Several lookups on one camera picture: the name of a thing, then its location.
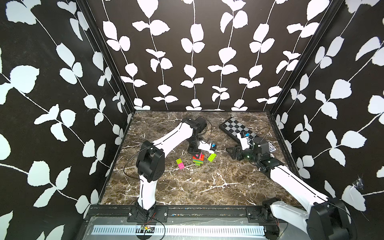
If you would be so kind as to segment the red lego brick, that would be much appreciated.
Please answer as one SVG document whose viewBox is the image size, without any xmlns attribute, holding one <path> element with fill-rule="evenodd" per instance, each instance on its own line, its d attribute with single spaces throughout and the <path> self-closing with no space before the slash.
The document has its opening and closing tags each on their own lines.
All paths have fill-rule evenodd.
<svg viewBox="0 0 384 240">
<path fill-rule="evenodd" d="M 205 159 L 205 155 L 204 154 L 200 154 L 198 157 L 193 156 L 193 160 L 204 161 L 204 159 Z"/>
</svg>

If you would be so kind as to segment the lime 2x4 lego brick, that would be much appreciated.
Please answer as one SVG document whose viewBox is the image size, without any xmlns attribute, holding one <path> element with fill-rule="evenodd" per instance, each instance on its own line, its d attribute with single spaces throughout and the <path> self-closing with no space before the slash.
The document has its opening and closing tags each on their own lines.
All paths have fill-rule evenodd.
<svg viewBox="0 0 384 240">
<path fill-rule="evenodd" d="M 216 154 L 210 154 L 210 156 L 208 157 L 208 161 L 212 163 L 216 158 L 216 156 L 217 156 Z"/>
</svg>

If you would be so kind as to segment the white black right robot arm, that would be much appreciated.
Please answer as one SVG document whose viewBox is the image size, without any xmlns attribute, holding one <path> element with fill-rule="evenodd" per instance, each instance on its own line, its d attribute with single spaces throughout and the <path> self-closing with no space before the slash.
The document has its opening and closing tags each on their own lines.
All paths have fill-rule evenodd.
<svg viewBox="0 0 384 240">
<path fill-rule="evenodd" d="M 283 187 L 302 206 L 293 207 L 278 199 L 265 201 L 265 219 L 283 220 L 303 231 L 312 240 L 356 240 L 356 224 L 343 201 L 329 198 L 310 187 L 287 166 L 271 155 L 269 144 L 261 139 L 242 138 L 226 148 L 232 159 L 246 160 L 269 179 Z"/>
</svg>

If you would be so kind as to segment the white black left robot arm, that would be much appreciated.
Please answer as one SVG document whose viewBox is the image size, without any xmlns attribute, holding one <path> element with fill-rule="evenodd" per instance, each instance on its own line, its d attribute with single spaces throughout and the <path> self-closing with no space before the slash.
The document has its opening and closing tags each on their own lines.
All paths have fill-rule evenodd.
<svg viewBox="0 0 384 240">
<path fill-rule="evenodd" d="M 162 138 L 144 141 L 138 152 L 136 167 L 140 180 L 140 194 L 137 208 L 148 215 L 156 206 L 156 187 L 158 179 L 165 171 L 165 158 L 184 141 L 189 143 L 188 153 L 200 157 L 202 151 L 209 151 L 211 146 L 204 142 L 201 133 L 207 127 L 207 120 L 197 117 L 195 120 L 184 118 L 182 122 Z"/>
</svg>

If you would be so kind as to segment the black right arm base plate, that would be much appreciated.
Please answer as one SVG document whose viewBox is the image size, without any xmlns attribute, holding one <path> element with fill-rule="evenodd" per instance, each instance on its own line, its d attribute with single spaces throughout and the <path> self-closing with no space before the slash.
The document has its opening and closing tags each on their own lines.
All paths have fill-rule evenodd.
<svg viewBox="0 0 384 240">
<path fill-rule="evenodd" d="M 246 217 L 249 223 L 259 223 L 267 225 L 279 225 L 280 223 L 285 223 L 275 218 L 272 215 L 270 209 L 263 206 L 251 206 L 246 207 Z"/>
</svg>

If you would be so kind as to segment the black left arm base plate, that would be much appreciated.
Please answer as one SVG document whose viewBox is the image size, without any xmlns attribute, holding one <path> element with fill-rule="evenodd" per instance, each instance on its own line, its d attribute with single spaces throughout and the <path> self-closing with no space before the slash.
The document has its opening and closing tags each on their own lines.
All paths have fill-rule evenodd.
<svg viewBox="0 0 384 240">
<path fill-rule="evenodd" d="M 169 208 L 166 206 L 153 206 L 149 210 L 144 210 L 140 206 L 133 206 L 127 218 L 128 223 L 147 223 L 150 221 L 160 221 L 166 223 Z"/>
</svg>

